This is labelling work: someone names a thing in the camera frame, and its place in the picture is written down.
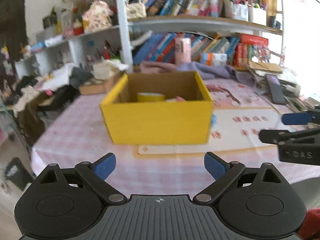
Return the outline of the yellow tape roll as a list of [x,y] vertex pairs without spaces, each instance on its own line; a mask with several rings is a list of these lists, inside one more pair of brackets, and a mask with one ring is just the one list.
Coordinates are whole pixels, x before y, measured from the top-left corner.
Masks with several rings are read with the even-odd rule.
[[163,102],[165,101],[165,95],[160,93],[144,93],[137,94],[138,102]]

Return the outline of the pink cylinder cup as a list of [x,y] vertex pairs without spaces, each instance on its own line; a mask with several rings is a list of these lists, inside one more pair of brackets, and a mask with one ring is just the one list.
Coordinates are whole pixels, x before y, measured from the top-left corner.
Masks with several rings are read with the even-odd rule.
[[175,64],[191,62],[191,39],[190,38],[175,38]]

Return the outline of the white quilted handbag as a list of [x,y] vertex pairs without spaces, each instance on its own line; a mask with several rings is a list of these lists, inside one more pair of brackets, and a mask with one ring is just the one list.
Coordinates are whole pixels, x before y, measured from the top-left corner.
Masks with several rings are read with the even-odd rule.
[[125,0],[127,19],[146,18],[146,7],[142,0]]

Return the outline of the pink fluffy plush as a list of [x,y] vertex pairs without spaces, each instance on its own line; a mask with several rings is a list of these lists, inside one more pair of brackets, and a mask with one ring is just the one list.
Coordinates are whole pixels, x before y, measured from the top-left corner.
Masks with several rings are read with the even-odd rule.
[[172,99],[166,99],[166,102],[186,102],[186,100],[180,96],[177,96],[175,98]]

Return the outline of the black smartphone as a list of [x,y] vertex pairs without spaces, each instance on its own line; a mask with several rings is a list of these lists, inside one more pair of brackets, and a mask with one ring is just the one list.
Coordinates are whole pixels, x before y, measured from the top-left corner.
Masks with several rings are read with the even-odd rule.
[[276,75],[266,74],[267,84],[271,93],[271,101],[277,105],[285,105],[283,89]]

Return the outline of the brown paper envelope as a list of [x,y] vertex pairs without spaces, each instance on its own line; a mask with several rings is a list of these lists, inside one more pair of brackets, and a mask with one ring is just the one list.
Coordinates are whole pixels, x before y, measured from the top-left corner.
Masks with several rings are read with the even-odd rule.
[[275,63],[268,62],[249,62],[249,67],[253,70],[269,72],[269,73],[282,73],[283,70]]

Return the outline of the wooden chess board box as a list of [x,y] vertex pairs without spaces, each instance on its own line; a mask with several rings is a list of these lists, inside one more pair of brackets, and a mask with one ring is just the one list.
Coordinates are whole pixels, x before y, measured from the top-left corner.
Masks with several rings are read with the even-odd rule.
[[121,73],[116,73],[107,80],[92,78],[79,87],[79,92],[81,95],[107,94],[121,76]]

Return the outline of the floral doll figure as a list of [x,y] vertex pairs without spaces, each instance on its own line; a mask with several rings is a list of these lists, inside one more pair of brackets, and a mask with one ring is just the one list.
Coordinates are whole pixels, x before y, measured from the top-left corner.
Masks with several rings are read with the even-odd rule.
[[89,9],[82,14],[85,33],[109,29],[113,26],[111,16],[113,11],[103,1],[94,1]]

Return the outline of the purple cloth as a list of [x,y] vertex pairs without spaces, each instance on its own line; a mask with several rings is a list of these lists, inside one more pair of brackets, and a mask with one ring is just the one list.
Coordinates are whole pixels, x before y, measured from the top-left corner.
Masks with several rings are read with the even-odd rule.
[[140,64],[140,72],[145,74],[160,74],[174,72],[198,72],[203,80],[224,78],[235,80],[243,85],[253,86],[254,78],[248,72],[239,72],[229,65],[207,66],[198,62],[189,62],[182,65],[172,63],[143,61]]

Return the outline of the orange blue white box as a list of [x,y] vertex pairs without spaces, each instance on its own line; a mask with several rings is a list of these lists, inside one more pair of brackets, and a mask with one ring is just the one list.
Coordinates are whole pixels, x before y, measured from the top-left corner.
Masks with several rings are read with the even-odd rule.
[[202,53],[200,57],[200,63],[207,66],[225,66],[227,60],[227,55],[220,53]]

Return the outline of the yellow cardboard box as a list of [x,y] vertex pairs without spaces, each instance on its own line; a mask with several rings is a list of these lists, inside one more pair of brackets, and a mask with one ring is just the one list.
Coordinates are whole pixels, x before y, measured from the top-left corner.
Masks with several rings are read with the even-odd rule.
[[[137,94],[186,102],[138,102]],[[119,145],[187,145],[208,141],[213,101],[198,72],[123,75],[100,103],[109,136]]]

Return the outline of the stack of papers right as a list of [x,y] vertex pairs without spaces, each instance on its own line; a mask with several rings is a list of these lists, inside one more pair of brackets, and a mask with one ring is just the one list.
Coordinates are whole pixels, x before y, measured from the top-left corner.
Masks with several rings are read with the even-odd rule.
[[301,93],[301,86],[296,83],[295,77],[291,72],[283,71],[282,73],[265,72],[261,70],[248,69],[253,75],[254,90],[261,96],[266,95],[270,98],[271,92],[267,82],[267,75],[272,75],[278,78],[281,85],[286,105],[294,112],[311,110],[319,106],[319,99],[313,97],[306,98]]

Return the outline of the red book set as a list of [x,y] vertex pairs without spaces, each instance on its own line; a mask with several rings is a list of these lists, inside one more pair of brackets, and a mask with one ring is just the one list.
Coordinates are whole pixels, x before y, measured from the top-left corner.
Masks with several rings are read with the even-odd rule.
[[264,49],[268,49],[269,40],[267,38],[240,33],[236,33],[235,37],[239,40],[233,57],[233,66],[236,68],[248,67],[254,57],[259,57],[264,54]]

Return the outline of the pink cartoon table mat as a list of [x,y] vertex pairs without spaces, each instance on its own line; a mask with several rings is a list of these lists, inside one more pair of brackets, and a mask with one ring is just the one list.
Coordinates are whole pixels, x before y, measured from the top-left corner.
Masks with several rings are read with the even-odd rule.
[[256,87],[231,79],[201,81],[176,102],[137,102],[133,76],[125,75],[108,94],[78,97],[50,125],[32,149],[31,168],[61,168],[116,156],[107,182],[126,196],[188,194],[213,182],[204,155],[247,167],[272,163],[289,183],[319,177],[319,167],[283,163],[275,145],[259,140],[262,129],[285,130],[285,106],[272,106]]

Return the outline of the blue small toy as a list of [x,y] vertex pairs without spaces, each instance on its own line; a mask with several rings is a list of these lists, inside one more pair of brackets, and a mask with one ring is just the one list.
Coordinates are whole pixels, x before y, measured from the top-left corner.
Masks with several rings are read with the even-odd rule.
[[211,127],[213,128],[216,125],[216,115],[212,115],[212,120],[211,120]]

